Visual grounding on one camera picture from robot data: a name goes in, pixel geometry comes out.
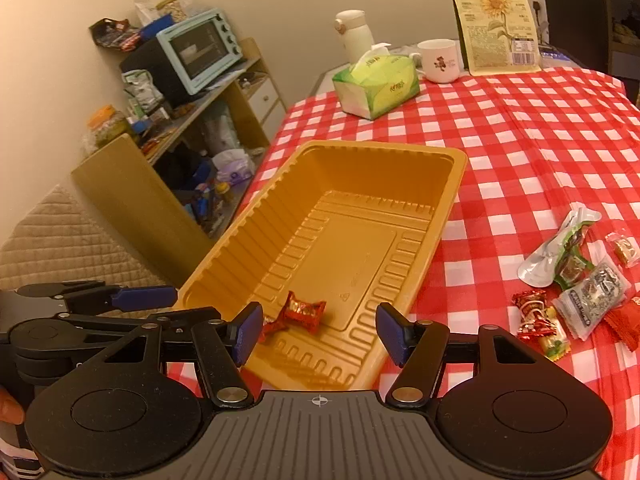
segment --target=metal screw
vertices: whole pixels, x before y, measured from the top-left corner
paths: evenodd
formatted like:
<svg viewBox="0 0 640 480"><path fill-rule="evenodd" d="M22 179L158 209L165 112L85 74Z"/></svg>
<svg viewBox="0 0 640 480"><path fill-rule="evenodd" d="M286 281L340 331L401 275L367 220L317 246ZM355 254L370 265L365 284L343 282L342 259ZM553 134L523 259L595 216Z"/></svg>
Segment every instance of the metal screw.
<svg viewBox="0 0 640 480"><path fill-rule="evenodd" d="M228 386L218 390L216 397L222 402L227 404L235 404L236 402L242 402L249 394L244 388L238 388L236 386Z"/></svg>
<svg viewBox="0 0 640 480"><path fill-rule="evenodd" d="M393 390L391 396L398 402L418 402L422 400L422 392L418 388L403 386Z"/></svg>

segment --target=crosshair marking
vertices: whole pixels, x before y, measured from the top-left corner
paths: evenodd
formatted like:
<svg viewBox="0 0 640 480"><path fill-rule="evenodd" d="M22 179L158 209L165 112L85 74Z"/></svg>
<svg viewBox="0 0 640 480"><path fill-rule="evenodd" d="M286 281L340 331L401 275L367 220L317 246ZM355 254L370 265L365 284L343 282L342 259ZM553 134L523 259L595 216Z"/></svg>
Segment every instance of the crosshair marking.
<svg viewBox="0 0 640 480"><path fill-rule="evenodd" d="M318 395L317 397L314 397L313 399L311 399L311 402L314 403L318 408L320 408L324 406L326 403L331 401L326 397L323 397L322 395Z"/></svg>

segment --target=sunflower illustration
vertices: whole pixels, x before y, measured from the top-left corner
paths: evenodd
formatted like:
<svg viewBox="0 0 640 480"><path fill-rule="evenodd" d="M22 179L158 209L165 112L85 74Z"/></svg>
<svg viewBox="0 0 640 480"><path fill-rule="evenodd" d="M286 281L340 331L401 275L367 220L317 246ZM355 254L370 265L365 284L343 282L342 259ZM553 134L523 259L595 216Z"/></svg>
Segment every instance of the sunflower illustration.
<svg viewBox="0 0 640 480"><path fill-rule="evenodd" d="M509 0L480 0L482 12L490 18L499 18L511 12Z"/></svg>
<svg viewBox="0 0 640 480"><path fill-rule="evenodd" d="M489 31L494 30L498 38L504 36L509 42L511 50L511 36L507 29L507 14L511 12L510 0L480 0L480 7L489 18L493 18L487 27Z"/></svg>

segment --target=white thermos bottle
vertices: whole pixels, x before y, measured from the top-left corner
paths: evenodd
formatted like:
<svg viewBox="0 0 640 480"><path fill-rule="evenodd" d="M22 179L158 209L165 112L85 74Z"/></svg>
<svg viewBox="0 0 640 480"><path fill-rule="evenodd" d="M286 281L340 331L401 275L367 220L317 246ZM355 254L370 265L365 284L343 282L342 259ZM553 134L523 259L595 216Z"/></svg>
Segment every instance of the white thermos bottle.
<svg viewBox="0 0 640 480"><path fill-rule="evenodd" d="M335 30L342 37L349 63L356 63L374 44L363 10L344 10L335 15Z"/></svg>

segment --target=small candy packet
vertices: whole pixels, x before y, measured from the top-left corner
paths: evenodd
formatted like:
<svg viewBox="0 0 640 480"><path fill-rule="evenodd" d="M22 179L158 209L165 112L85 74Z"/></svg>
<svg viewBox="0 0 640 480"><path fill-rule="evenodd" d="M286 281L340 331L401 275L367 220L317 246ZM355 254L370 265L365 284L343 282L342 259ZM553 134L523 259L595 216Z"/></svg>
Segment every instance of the small candy packet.
<svg viewBox="0 0 640 480"><path fill-rule="evenodd" d="M556 327L556 333L538 338L538 344L547 359L558 361L559 358L564 357L571 351L571 343L561 321L558 319L556 310L550 306L545 313Z"/></svg>
<svg viewBox="0 0 640 480"><path fill-rule="evenodd" d="M320 318L324 312L326 301L307 303L300 301L292 290L289 291L287 301L284 304L284 317L293 320L305 327L311 334L315 334L320 326Z"/></svg>
<svg viewBox="0 0 640 480"><path fill-rule="evenodd" d="M629 236L624 228L614 231L605 236L613 252L625 269L630 269L640 262L640 248L636 239Z"/></svg>
<svg viewBox="0 0 640 480"><path fill-rule="evenodd" d="M528 290L514 294L511 298L518 307L522 322L518 328L518 338L529 340L554 335L556 326L546 315L546 291Z"/></svg>
<svg viewBox="0 0 640 480"><path fill-rule="evenodd" d="M629 288L631 283L606 255L587 278L553 303L572 335L586 341L604 315L625 299Z"/></svg>
<svg viewBox="0 0 640 480"><path fill-rule="evenodd" d="M278 332L279 330L286 330L288 327L284 323L284 316L282 315L284 309L280 311L278 317L273 318L271 316L264 316L262 318L262 331L258 336L258 343L264 343L267 341L267 336Z"/></svg>
<svg viewBox="0 0 640 480"><path fill-rule="evenodd" d="M578 247L574 246L558 261L554 281L562 290L567 290L581 282L587 272L593 269L593 264L580 254Z"/></svg>
<svg viewBox="0 0 640 480"><path fill-rule="evenodd" d="M635 352L640 344L640 298L632 297L619 308L609 310L604 317L609 326L629 350Z"/></svg>
<svg viewBox="0 0 640 480"><path fill-rule="evenodd" d="M601 213L579 207L571 210L551 240L538 247L518 267L518 277L527 285L542 288L558 282L562 290L571 288L593 269L593 264L582 257L580 246Z"/></svg>

